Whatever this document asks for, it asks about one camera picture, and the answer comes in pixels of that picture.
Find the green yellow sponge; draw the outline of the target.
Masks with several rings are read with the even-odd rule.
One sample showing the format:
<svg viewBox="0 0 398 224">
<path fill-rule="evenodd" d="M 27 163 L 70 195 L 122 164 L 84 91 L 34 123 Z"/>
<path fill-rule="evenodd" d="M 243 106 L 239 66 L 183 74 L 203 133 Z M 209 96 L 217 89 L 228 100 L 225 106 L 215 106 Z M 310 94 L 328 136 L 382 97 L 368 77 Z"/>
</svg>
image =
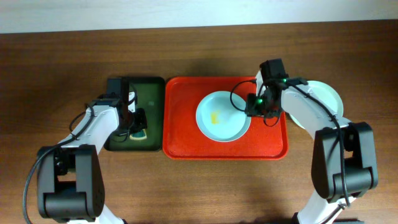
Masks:
<svg viewBox="0 0 398 224">
<path fill-rule="evenodd" d="M 146 130 L 142 129 L 139 132 L 136 133 L 132 133 L 129 138 L 133 141 L 142 141 L 147 139 L 147 134 L 146 134 Z"/>
</svg>

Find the light blue plate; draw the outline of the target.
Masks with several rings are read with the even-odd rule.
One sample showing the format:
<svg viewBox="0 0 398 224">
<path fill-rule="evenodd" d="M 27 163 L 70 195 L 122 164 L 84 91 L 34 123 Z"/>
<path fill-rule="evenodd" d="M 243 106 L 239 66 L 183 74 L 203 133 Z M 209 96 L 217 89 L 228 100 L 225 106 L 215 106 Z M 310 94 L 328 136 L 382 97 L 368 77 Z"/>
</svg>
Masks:
<svg viewBox="0 0 398 224">
<path fill-rule="evenodd" d="M 251 118 L 232 105 L 229 91 L 206 95 L 197 106 L 195 119 L 199 130 L 216 142 L 235 141 L 243 137 L 251 125 Z"/>
</svg>

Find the mint green plate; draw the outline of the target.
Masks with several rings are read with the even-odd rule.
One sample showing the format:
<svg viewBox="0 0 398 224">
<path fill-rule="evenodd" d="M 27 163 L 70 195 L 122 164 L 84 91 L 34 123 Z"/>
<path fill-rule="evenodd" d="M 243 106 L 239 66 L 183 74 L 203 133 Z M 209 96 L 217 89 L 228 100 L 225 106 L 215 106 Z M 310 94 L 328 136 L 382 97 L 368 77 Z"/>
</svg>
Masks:
<svg viewBox="0 0 398 224">
<path fill-rule="evenodd" d="M 334 115 L 341 126 L 348 123 L 343 117 L 343 102 L 339 94 L 326 83 L 318 81 L 284 90 L 282 108 L 312 135 L 323 128 L 336 127 L 329 114 Z"/>
</svg>

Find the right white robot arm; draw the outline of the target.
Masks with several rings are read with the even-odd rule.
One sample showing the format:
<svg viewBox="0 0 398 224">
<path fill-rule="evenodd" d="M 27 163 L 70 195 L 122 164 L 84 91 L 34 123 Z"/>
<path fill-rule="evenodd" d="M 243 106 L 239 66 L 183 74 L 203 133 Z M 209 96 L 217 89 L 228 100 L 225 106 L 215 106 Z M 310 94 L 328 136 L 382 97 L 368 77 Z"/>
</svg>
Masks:
<svg viewBox="0 0 398 224">
<path fill-rule="evenodd" d="M 291 114 L 314 140 L 314 192 L 292 223 L 333 223 L 379 182 L 373 129 L 354 123 L 322 102 L 304 78 L 291 78 L 281 59 L 260 64 L 245 114 L 263 120 Z"/>
</svg>

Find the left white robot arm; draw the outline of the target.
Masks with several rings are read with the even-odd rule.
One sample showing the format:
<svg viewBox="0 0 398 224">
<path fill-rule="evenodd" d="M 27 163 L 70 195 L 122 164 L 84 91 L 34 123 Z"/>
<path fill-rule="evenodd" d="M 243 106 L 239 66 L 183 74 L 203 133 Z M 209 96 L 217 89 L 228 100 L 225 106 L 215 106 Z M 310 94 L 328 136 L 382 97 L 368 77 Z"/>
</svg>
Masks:
<svg viewBox="0 0 398 224">
<path fill-rule="evenodd" d="M 30 173 L 37 174 L 42 218 L 58 223 L 125 223 L 105 205 L 98 154 L 114 137 L 124 142 L 147 128 L 145 112 L 136 103 L 130 78 L 110 78 L 106 93 L 79 115 L 80 123 L 70 123 L 70 134 L 38 151 Z"/>
</svg>

